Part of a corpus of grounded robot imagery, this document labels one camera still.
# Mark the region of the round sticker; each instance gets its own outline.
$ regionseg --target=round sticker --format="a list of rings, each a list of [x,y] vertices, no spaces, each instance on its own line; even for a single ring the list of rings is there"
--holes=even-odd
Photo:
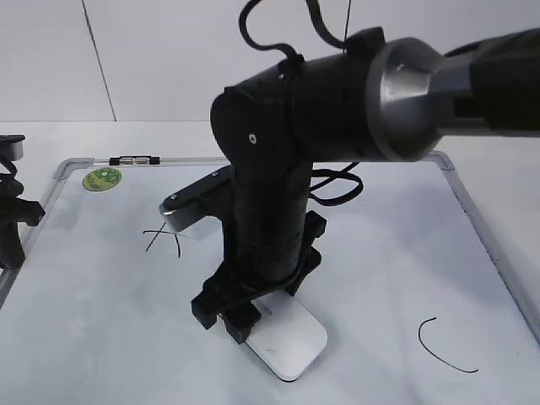
[[[83,187],[89,192],[104,192],[116,186],[122,179],[122,173],[117,169],[107,167],[88,173],[83,180]]]

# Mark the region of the white wall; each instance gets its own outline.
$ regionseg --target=white wall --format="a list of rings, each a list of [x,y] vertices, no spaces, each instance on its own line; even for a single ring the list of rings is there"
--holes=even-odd
[[[85,0],[119,121],[206,121],[225,85],[277,62],[253,51],[237,20],[247,0]],[[347,0],[321,0],[343,34]],[[306,57],[335,52],[311,28],[304,0],[264,0],[248,21],[260,42]],[[350,32],[382,25],[440,51],[540,26],[539,0],[353,0]],[[81,0],[0,1],[0,121],[112,118]]]
[[[119,120],[207,120],[227,84],[282,56],[240,38],[246,0],[87,0]],[[347,0],[321,0],[341,36]],[[351,31],[382,25],[387,38],[417,36],[436,49],[540,25],[539,0],[354,0]],[[261,42],[287,41],[306,57],[335,52],[318,39],[304,0],[265,0],[248,20]]]
[[[0,121],[112,119],[80,0],[0,1]]]

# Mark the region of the whiteboard frame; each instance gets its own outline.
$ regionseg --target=whiteboard frame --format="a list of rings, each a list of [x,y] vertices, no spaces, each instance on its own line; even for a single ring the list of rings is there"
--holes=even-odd
[[[526,324],[531,329],[532,334],[536,338],[538,344],[540,344],[540,308],[538,308],[531,296],[527,292],[525,285],[519,277],[519,273],[516,268],[510,263],[508,257],[502,250],[499,242],[496,240],[493,232],[488,227],[485,219],[478,210],[478,207],[472,200],[467,189],[460,180],[455,166],[451,163],[450,158],[443,152],[433,151],[428,154],[424,161],[431,161],[437,164],[442,171],[452,191],[454,192],[457,201],[461,204],[463,211],[468,216],[474,230],[476,231],[478,238],[481,240],[486,252],[499,275],[503,279],[506,288],[509,290],[512,298],[516,302],[521,314],[525,318]],[[227,165],[228,161],[225,158],[189,158],[189,159],[161,159],[159,165],[161,166],[194,166],[194,165]],[[46,216],[41,220],[40,225],[35,228],[26,228],[21,233],[21,242],[23,244],[24,252],[28,256],[32,246],[38,235],[41,232],[44,224],[48,219],[48,213],[54,207],[58,197],[62,193],[62,189],[66,184],[69,176],[78,169],[88,169],[91,167],[105,167],[109,166],[108,159],[94,159],[94,158],[73,158],[64,160],[59,166],[48,191],[41,200],[41,205],[46,211]],[[145,167],[148,165],[123,165],[123,168],[131,167],[133,169],[137,167]],[[3,303],[9,294],[9,290],[14,284],[19,270],[4,270],[0,274],[0,310]]]

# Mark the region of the black robotic arm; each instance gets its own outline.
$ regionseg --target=black robotic arm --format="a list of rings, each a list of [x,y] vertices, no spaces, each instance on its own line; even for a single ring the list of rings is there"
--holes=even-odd
[[[380,27],[339,41],[306,0],[317,33],[342,50],[306,62],[289,45],[249,37],[246,18],[260,1],[247,4],[240,31],[287,58],[218,96],[212,129],[231,166],[161,208],[176,231],[204,215],[223,222],[224,262],[192,311],[206,328],[222,316],[239,343],[260,318],[251,300],[294,294],[321,261],[311,244],[326,221],[306,213],[314,162],[415,161],[445,134],[540,133],[540,30],[444,56],[414,38],[386,42]]]

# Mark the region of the black stand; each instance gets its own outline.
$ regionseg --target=black stand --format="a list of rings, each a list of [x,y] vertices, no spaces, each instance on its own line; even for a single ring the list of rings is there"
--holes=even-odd
[[[23,135],[0,137],[0,165],[9,172],[0,174],[0,268],[5,270],[18,270],[24,262],[18,223],[37,226],[45,215],[38,202],[17,198],[24,187],[15,180],[17,169],[12,160],[22,156],[23,141]]]

